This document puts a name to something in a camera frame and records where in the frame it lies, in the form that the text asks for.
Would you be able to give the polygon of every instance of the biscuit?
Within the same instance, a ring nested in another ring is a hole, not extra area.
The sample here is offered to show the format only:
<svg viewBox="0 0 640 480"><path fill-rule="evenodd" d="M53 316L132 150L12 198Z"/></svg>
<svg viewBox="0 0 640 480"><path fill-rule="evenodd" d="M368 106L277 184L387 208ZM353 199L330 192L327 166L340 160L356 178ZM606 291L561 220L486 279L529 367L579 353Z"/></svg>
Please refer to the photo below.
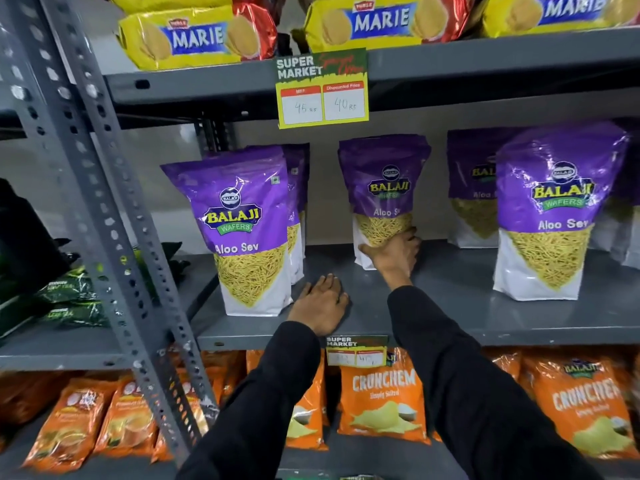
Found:
<svg viewBox="0 0 640 480"><path fill-rule="evenodd" d="M514 0L505 22L514 32L536 27L542 20L543 7L538 0Z"/></svg>
<svg viewBox="0 0 640 480"><path fill-rule="evenodd" d="M342 10L329 10L322 17L324 41L329 45L342 45L351 39L351 21Z"/></svg>
<svg viewBox="0 0 640 480"><path fill-rule="evenodd" d="M409 30L415 37L433 40L442 36L449 21L449 12L441 0L420 0Z"/></svg>
<svg viewBox="0 0 640 480"><path fill-rule="evenodd" d="M142 39L142 50L146 55L151 56L155 61L168 59L172 56L171 42L156 25L146 20L140 21L140 38Z"/></svg>
<svg viewBox="0 0 640 480"><path fill-rule="evenodd" d="M225 45L229 51L245 59L252 59L260 50L260 40L252 23L242 15L233 17L227 24Z"/></svg>
<svg viewBox="0 0 640 480"><path fill-rule="evenodd" d="M602 11L602 19L611 26L626 25L640 12L640 0L608 0Z"/></svg>

